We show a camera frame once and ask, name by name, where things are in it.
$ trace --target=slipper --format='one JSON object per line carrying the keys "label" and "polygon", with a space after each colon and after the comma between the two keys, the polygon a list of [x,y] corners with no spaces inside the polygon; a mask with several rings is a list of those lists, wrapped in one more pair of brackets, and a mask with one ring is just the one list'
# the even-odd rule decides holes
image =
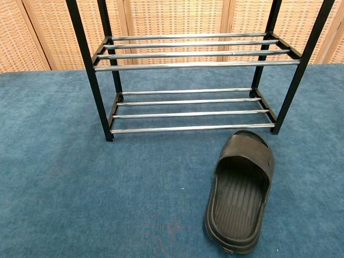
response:
{"label": "slipper", "polygon": [[256,133],[235,132],[224,145],[205,213],[209,236],[228,252],[256,246],[274,173],[274,156]]}

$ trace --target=black metal frame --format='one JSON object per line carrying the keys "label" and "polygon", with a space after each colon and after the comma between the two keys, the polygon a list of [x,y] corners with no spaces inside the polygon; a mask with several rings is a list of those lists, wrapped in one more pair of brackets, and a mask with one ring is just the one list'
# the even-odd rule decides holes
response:
{"label": "black metal frame", "polygon": [[[123,102],[123,91],[119,76],[118,70],[112,70],[112,76],[114,80],[114,86],[116,89],[116,97],[114,99],[113,107],[110,113],[109,118],[106,117],[105,108],[101,96],[101,92],[99,90],[99,85],[97,82],[96,77],[96,70],[95,66],[99,63],[99,57],[98,55],[104,54],[106,50],[111,55],[116,54],[115,49],[107,49],[106,45],[113,45],[113,39],[112,39],[112,32],[110,27],[110,20],[109,20],[109,14],[108,10],[106,8],[106,1],[105,0],[97,0],[98,7],[99,7],[99,13],[102,20],[103,30],[105,38],[102,41],[101,45],[99,46],[98,50],[96,50],[96,53],[91,57],[89,47],[87,44],[85,31],[82,25],[80,13],[78,11],[76,0],[66,0],[68,10],[70,13],[70,17],[73,23],[73,27],[75,30],[75,34],[77,37],[77,41],[79,44],[80,52],[82,55],[82,59],[85,65],[85,69],[88,75],[88,79],[92,88],[92,93],[96,102],[97,110],[99,117],[101,119],[102,127],[104,130],[105,138],[107,141],[113,141],[113,133],[111,132],[111,128],[114,123],[113,116],[116,115],[117,109],[118,109],[118,103]],[[322,6],[319,10],[318,16],[316,18],[316,21],[314,23],[313,29],[311,31],[311,34],[309,36],[309,39],[307,41],[307,44],[305,46],[305,49],[302,54],[300,54],[298,51],[296,51],[293,47],[291,47],[289,44],[287,44],[283,39],[278,37],[274,34],[274,28],[277,21],[278,13],[281,7],[282,0],[273,0],[269,19],[267,22],[267,27],[265,31],[265,36],[263,40],[278,40],[276,45],[280,49],[287,49],[289,50],[287,52],[287,55],[291,57],[294,60],[299,60],[299,63],[297,64],[297,69],[295,71],[295,74],[293,76],[292,82],[289,86],[289,90],[286,94],[286,97],[284,99],[284,102],[282,104],[282,107],[279,111],[279,114],[276,116],[274,112],[272,111],[271,107],[268,105],[267,101],[263,98],[262,94],[260,93],[258,87],[260,78],[262,76],[263,72],[263,65],[256,66],[256,70],[254,73],[252,85],[251,85],[251,91],[250,91],[250,97],[251,98],[258,98],[259,103],[261,106],[267,110],[267,116],[270,119],[270,121],[274,124],[274,126],[267,126],[272,127],[271,133],[272,134],[278,134],[280,131],[280,128],[282,126],[283,120],[288,112],[288,109],[290,107],[290,104],[292,102],[292,99],[296,93],[296,90],[300,84],[300,81],[302,79],[302,76],[305,72],[305,69],[307,67],[307,64],[311,58],[311,55],[313,53],[313,50],[316,46],[316,43],[318,41],[318,38],[321,34],[321,31],[325,25],[326,19],[330,13],[330,10],[332,8],[332,5],[334,3],[334,0],[324,0],[322,3]],[[269,45],[262,44],[261,50],[267,51],[269,49]],[[266,55],[260,55],[258,61],[265,61]],[[117,59],[110,59],[110,64],[114,67],[117,66]]]}

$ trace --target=black frame post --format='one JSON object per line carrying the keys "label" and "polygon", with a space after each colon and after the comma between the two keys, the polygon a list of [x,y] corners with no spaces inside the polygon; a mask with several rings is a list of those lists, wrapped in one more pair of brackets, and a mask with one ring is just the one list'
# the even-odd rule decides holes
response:
{"label": "black frame post", "polygon": [[271,129],[272,134],[277,134],[281,129],[281,126],[282,126],[282,123],[283,123],[284,118],[286,116],[286,113],[288,112],[288,109],[290,107],[292,99],[294,98],[296,90],[300,84],[302,76],[305,73],[307,64],[308,64],[308,62],[312,56],[313,50],[314,50],[314,48],[318,42],[318,39],[321,35],[321,32],[322,32],[323,27],[326,23],[327,17],[331,11],[333,3],[334,3],[334,0],[324,0],[322,2],[318,16],[317,16],[316,21],[314,23],[313,29],[311,31],[309,38],[308,38],[308,41],[307,41],[307,44],[306,44],[305,49],[303,51],[302,57],[300,59],[300,64],[296,68],[294,77],[290,83],[290,86],[289,86],[288,92],[286,94],[286,97],[284,99],[284,102],[282,104],[281,110],[279,111],[279,114],[277,116],[277,120],[275,122],[275,127]]}
{"label": "black frame post", "polygon": [[[281,4],[282,4],[282,0],[274,0],[272,5],[271,5],[269,19],[267,22],[267,27],[265,29],[266,35],[264,36],[263,40],[269,39],[270,35],[273,34],[274,28],[276,25],[276,21],[277,21],[277,17],[278,17],[278,13],[280,12]],[[262,45],[262,47],[261,47],[261,50],[268,50],[268,49],[269,49],[269,45]],[[264,55],[264,56],[260,55],[258,57],[258,60],[259,61],[265,61],[266,58],[267,58],[266,55]],[[256,67],[256,70],[255,70],[254,76],[253,76],[253,80],[252,80],[252,85],[251,85],[252,91],[250,92],[250,97],[256,97],[255,90],[259,86],[260,78],[261,78],[262,72],[263,72],[263,67],[264,66],[257,66]]]}
{"label": "black frame post", "polygon": [[82,25],[81,17],[78,11],[76,0],[67,0],[66,3],[67,3],[68,11],[71,17],[71,22],[73,23],[76,39],[79,44],[82,60],[84,62],[87,76],[91,84],[93,97],[95,99],[98,114],[101,119],[105,138],[107,141],[112,141],[113,135],[110,132],[110,127],[108,124],[108,119],[106,117],[106,112],[105,112],[105,108],[104,108],[104,104],[102,100],[101,91],[99,89],[96,72],[93,68],[93,62],[92,62],[90,50],[88,48],[87,39],[86,39],[85,31]]}
{"label": "black frame post", "polygon": [[[106,7],[106,0],[97,0],[97,2],[98,2],[99,13],[101,15],[104,35],[105,35],[105,37],[109,37],[108,43],[113,44],[113,41],[111,39],[112,32],[111,32],[108,9]],[[108,51],[109,51],[109,54],[115,54],[114,49],[109,49]],[[110,65],[116,66],[117,65],[117,59],[110,60]],[[123,96],[121,94],[122,93],[122,84],[120,82],[119,71],[112,71],[112,77],[113,77],[114,87],[116,89],[116,93],[120,94],[120,96],[121,96],[119,101],[123,101]]]}

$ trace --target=metal shoe rack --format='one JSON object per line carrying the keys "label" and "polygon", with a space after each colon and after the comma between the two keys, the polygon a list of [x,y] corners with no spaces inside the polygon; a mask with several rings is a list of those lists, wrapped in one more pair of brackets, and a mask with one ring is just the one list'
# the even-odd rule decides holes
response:
{"label": "metal shoe rack", "polygon": [[[188,131],[188,130],[212,130],[228,128],[259,128],[270,127],[272,134],[280,131],[283,120],[295,95],[295,92],[302,79],[312,52],[316,46],[321,31],[325,25],[326,19],[332,8],[334,0],[324,0],[314,23],[313,29],[303,51],[303,54],[297,52],[288,45],[283,39],[274,34],[278,12],[282,0],[273,0],[267,27],[262,33],[212,33],[212,34],[184,34],[184,35],[143,35],[128,37],[113,37],[110,28],[110,20],[105,0],[97,0],[99,12],[105,34],[96,53],[91,56],[88,48],[85,31],[83,29],[80,13],[78,11],[76,0],[66,0],[68,10],[71,16],[77,41],[80,47],[81,55],[91,84],[94,99],[97,105],[99,117],[103,126],[107,141],[113,140],[114,134],[136,133],[136,132],[168,132],[168,131]],[[186,38],[241,38],[241,37],[263,37],[263,40],[241,40],[241,41],[196,41],[196,42],[172,42],[155,44],[115,44],[116,41],[123,40],[154,40],[154,39],[186,39]],[[280,50],[269,50],[269,45],[275,44]],[[239,46],[239,45],[261,45],[260,51],[210,51],[210,52],[162,52],[162,53],[139,53],[139,54],[116,54],[117,49],[130,48],[155,48],[155,47],[184,47],[184,46]],[[267,55],[286,54],[292,58],[291,61],[266,61]],[[236,62],[187,62],[187,63],[166,63],[166,64],[134,64],[117,65],[118,59],[140,59],[140,58],[172,58],[180,56],[258,56],[257,61],[236,61]],[[98,66],[100,60],[110,60],[110,66]],[[275,115],[268,105],[258,86],[264,66],[286,66],[295,65],[297,69],[285,96],[282,107],[278,115]],[[119,71],[123,70],[144,70],[144,69],[170,69],[170,68],[190,68],[190,67],[241,67],[255,66],[255,73],[251,87],[235,89],[185,89],[185,90],[164,90],[164,91],[122,91],[119,77]],[[107,117],[99,90],[96,72],[112,71],[116,96],[110,116]],[[206,99],[189,101],[158,101],[158,102],[125,102],[126,95],[153,95],[153,94],[186,94],[201,92],[229,92],[229,91],[248,91],[247,98],[225,98],[225,99]],[[220,102],[259,102],[261,110],[243,110],[243,111],[209,111],[209,112],[186,112],[186,113],[155,113],[155,114],[132,114],[117,115],[120,106],[141,106],[141,105],[169,105],[169,104],[196,104],[196,103],[220,103]],[[204,126],[182,126],[182,127],[162,127],[162,128],[135,128],[135,129],[115,129],[113,122],[115,119],[136,119],[136,118],[158,118],[158,117],[189,117],[189,116],[218,116],[234,114],[252,114],[265,113],[270,123],[268,124],[243,124],[243,125],[204,125]]]}

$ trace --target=blue carpet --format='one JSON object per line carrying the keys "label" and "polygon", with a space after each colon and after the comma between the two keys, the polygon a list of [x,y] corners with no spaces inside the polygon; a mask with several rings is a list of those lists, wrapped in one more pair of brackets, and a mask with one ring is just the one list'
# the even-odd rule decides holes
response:
{"label": "blue carpet", "polygon": [[[267,67],[277,112],[292,67]],[[129,90],[249,87],[254,68],[122,72]],[[114,86],[99,73],[107,112]],[[279,135],[261,236],[247,257],[343,257],[344,66],[309,66]],[[176,97],[247,97],[247,92]],[[0,75],[0,257],[228,257],[203,217],[233,130],[121,134],[106,142],[83,71]],[[158,99],[127,96],[126,101]],[[119,113],[240,110],[257,103],[121,107]],[[116,128],[237,124],[264,115],[122,120]]]}

